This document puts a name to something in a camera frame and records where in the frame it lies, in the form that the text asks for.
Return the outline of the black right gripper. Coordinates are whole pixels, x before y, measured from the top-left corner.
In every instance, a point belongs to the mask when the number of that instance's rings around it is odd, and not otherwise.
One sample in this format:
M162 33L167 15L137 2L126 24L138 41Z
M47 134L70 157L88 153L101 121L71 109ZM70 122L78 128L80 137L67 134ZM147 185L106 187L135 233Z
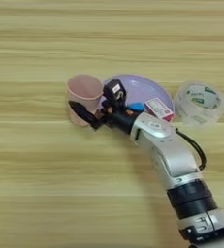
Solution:
M87 110L87 108L74 101L69 101L69 105L75 114L83 121L87 122L93 129L97 130L104 123L111 128L118 128L127 135L131 133L134 122L141 114L140 111L132 110L127 107L116 108L112 106L108 101L104 101L101 107L102 118L97 118L93 113Z

